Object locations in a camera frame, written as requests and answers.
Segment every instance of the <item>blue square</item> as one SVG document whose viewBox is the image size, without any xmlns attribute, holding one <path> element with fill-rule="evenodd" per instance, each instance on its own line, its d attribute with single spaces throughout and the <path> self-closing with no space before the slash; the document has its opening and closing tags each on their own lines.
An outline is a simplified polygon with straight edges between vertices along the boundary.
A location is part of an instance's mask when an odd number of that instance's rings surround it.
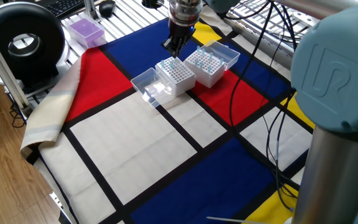
<svg viewBox="0 0 358 224">
<path fill-rule="evenodd" d="M 230 218 L 274 180 L 231 139 L 131 214 L 136 223 L 211 223 Z"/>
</svg>

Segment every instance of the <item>white square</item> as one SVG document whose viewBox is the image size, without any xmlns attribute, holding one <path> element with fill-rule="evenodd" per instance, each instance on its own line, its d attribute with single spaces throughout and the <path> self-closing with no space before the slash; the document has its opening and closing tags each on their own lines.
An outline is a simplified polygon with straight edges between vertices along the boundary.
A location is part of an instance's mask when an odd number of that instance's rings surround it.
<svg viewBox="0 0 358 224">
<path fill-rule="evenodd" d="M 164 105 L 164 108 L 201 147 L 207 146 L 226 132 L 213 117 L 187 94 L 180 95 L 176 98 L 174 105 L 167 104 Z"/>
<path fill-rule="evenodd" d="M 291 178 L 291 180 L 294 181 L 295 183 L 301 185 L 304 171 L 305 171 L 305 168 L 302 168 L 301 170 L 299 170 L 299 172 L 297 172 L 297 173 Z"/>
<path fill-rule="evenodd" d="M 196 153 L 137 93 L 71 130 L 123 204 Z"/>
<path fill-rule="evenodd" d="M 269 128 L 279 111 L 280 110 L 275 107 L 265 114 L 265 119 Z M 269 146 L 275 158 L 277 134 L 282 118 L 283 113 L 278 116 L 270 133 Z M 241 135 L 266 156 L 267 127 L 263 118 L 259 118 L 241 131 Z M 300 157 L 310 147 L 311 137 L 312 135 L 307 130 L 302 128 L 289 116 L 285 116 L 280 135 L 280 145 L 278 148 L 278 168 L 280 170 L 285 170 Z M 274 163 L 271 155 L 269 155 L 269 159 Z"/>
<path fill-rule="evenodd" d="M 116 211 L 63 133 L 39 149 L 80 223 L 99 223 Z"/>
</svg>

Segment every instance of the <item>round black cushion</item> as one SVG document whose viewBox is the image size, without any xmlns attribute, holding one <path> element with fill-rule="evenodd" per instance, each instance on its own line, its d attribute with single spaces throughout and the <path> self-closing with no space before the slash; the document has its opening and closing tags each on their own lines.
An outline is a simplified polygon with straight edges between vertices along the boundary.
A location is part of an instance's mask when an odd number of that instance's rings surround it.
<svg viewBox="0 0 358 224">
<path fill-rule="evenodd" d="M 9 55 L 8 45 L 18 35 L 38 36 L 40 46 L 25 60 Z M 0 6 L 0 51 L 9 68 L 25 86 L 36 85 L 57 75 L 65 39 L 60 21 L 47 9 L 29 2 L 12 2 Z"/>
</svg>

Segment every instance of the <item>folded fabric edge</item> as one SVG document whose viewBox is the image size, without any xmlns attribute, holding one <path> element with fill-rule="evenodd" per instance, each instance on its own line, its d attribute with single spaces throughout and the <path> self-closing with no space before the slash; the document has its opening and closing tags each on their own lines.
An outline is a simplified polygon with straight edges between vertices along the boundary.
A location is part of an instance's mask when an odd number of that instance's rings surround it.
<svg viewBox="0 0 358 224">
<path fill-rule="evenodd" d="M 71 108 L 80 82 L 81 62 L 86 52 L 55 85 L 27 120 L 20 154 L 27 159 L 32 149 L 28 146 L 45 141 L 56 142 Z"/>
</svg>

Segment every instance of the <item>metal rod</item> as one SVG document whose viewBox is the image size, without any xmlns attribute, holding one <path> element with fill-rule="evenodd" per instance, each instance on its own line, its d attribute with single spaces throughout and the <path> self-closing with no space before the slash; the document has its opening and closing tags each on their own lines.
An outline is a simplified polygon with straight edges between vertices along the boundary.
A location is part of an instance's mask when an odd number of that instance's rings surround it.
<svg viewBox="0 0 358 224">
<path fill-rule="evenodd" d="M 275 0 L 297 11 L 304 12 L 317 19 L 341 12 L 348 7 L 358 5 L 358 0 Z"/>
<path fill-rule="evenodd" d="M 293 224 L 353 224 L 358 213 L 358 142 L 316 127 Z"/>
<path fill-rule="evenodd" d="M 85 14 L 87 16 L 89 16 L 90 18 L 98 21 L 99 16 L 98 16 L 98 13 L 96 12 L 96 7 L 94 6 L 94 1 L 93 0 L 84 0 L 84 4 L 85 4 Z"/>
<path fill-rule="evenodd" d="M 11 92 L 19 108 L 21 110 L 25 110 L 24 113 L 26 115 L 29 115 L 29 113 L 31 112 L 31 110 L 29 109 L 30 103 L 25 97 L 19 85 L 17 84 L 17 81 L 13 76 L 11 69 L 9 69 L 1 53 L 0 53 L 0 76 L 4 81 L 4 84 L 6 85 L 7 89 Z"/>
</svg>

